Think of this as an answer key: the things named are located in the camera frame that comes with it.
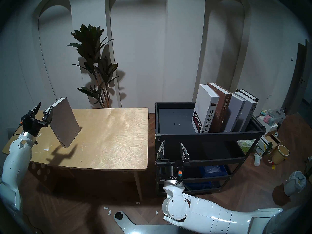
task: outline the potted plant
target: potted plant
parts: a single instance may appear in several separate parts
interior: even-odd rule
[[[113,72],[117,69],[118,64],[108,64],[108,59],[106,56],[101,57],[100,50],[109,41],[103,43],[107,37],[100,42],[100,37],[104,29],[101,27],[93,27],[89,25],[86,27],[84,24],[81,25],[80,31],[74,30],[71,32],[73,37],[77,39],[80,43],[69,43],[67,46],[72,46],[77,48],[78,53],[86,60],[84,63],[85,67],[77,65],[87,71],[89,71],[95,78],[96,86],[77,88],[82,93],[87,94],[95,98],[97,101],[95,104],[99,103],[102,108],[110,108],[110,93],[109,83],[117,77],[112,77]]]

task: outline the book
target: book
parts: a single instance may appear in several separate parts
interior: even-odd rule
[[[246,100],[233,130],[234,132],[244,132],[256,108],[257,102],[241,92],[234,92],[233,94]]]
[[[227,112],[228,105],[230,103],[232,93],[222,88],[215,83],[207,83],[211,89],[218,94],[219,103],[215,110],[215,115],[212,119],[211,127],[209,132],[220,132],[224,121],[224,117]]]
[[[62,147],[68,148],[80,132],[80,127],[71,110],[67,97],[60,98],[52,106],[53,116],[50,127]],[[49,108],[50,106],[43,112],[44,115],[48,112]]]
[[[192,117],[195,132],[207,133],[209,131],[219,98],[208,85],[199,85]]]
[[[228,109],[227,109],[227,113],[226,116],[224,118],[223,121],[223,125],[221,127],[221,130],[223,132],[232,132],[238,117],[241,114],[241,111],[243,110],[244,104],[245,104],[245,99],[232,94],[232,98],[231,101],[229,103]]]
[[[259,99],[258,99],[257,97],[253,96],[252,94],[250,94],[249,92],[247,92],[247,91],[244,90],[244,89],[240,89],[240,90],[237,89],[236,92],[241,92],[241,93],[243,93],[244,95],[248,96],[250,99],[254,100],[255,102],[258,102],[258,101],[259,101]]]

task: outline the wooden table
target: wooden table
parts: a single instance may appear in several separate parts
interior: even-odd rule
[[[62,168],[133,171],[139,198],[142,193],[137,171],[147,168],[148,108],[73,110],[81,131],[68,148],[63,148],[50,126],[43,127],[32,148],[31,162]],[[43,117],[39,111],[36,118]],[[3,153],[9,154],[13,136]],[[37,167],[29,168],[32,173]]]

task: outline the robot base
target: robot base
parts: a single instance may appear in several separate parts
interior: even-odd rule
[[[185,230],[175,225],[136,225],[133,224],[122,211],[116,212],[114,219],[125,234],[192,234],[191,231]]]

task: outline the metal shelving cart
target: metal shelving cart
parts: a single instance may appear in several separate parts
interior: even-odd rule
[[[222,190],[231,177],[236,173],[248,158],[261,136],[265,134],[265,127],[260,125],[253,116],[245,132],[231,133],[196,133],[191,119],[195,103],[156,103],[156,128],[155,128],[155,157],[156,157],[156,194],[166,195],[163,190],[168,166],[174,165],[176,160],[181,160],[180,143],[189,154],[189,166],[183,171],[183,182],[210,183],[209,188],[193,190],[187,189],[187,194],[215,193]],[[244,153],[238,140],[255,139],[247,153]],[[164,154],[159,154],[158,149],[165,140]],[[223,165],[226,174],[214,177],[202,177],[199,166]]]

